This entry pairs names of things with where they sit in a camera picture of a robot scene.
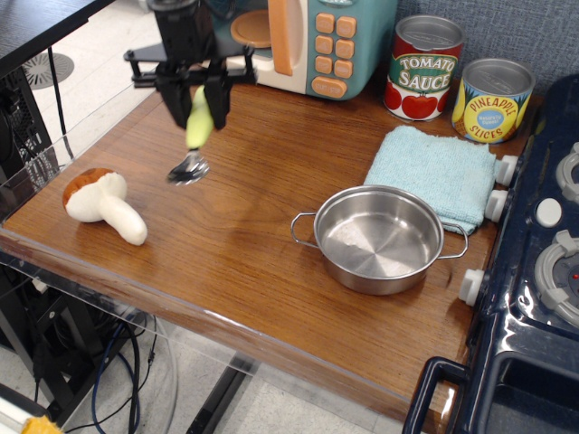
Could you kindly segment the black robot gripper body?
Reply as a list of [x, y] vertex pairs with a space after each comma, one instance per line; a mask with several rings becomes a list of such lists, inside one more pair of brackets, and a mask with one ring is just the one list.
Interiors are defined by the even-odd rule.
[[129, 50], [136, 88], [159, 87], [161, 79], [193, 86], [210, 76], [231, 83], [255, 83], [253, 48], [219, 36], [214, 29], [213, 8], [206, 1], [148, 1], [155, 15], [161, 43]]

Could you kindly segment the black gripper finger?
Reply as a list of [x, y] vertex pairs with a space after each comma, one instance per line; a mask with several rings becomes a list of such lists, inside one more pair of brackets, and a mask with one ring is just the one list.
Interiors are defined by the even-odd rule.
[[175, 123], [186, 128], [192, 108], [190, 89], [181, 84], [169, 83], [160, 87], [160, 93]]
[[221, 130], [226, 126], [230, 111], [232, 84], [222, 76], [210, 76], [204, 84], [204, 95], [210, 109], [214, 126]]

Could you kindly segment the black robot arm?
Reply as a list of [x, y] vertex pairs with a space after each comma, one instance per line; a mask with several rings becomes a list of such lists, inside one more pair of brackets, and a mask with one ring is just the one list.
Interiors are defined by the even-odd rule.
[[162, 42], [124, 54], [134, 87], [156, 89], [175, 123], [185, 127], [193, 106], [190, 89], [203, 85], [214, 127], [224, 128], [233, 84], [257, 81], [254, 49], [217, 35], [205, 1], [147, 5], [155, 14]]

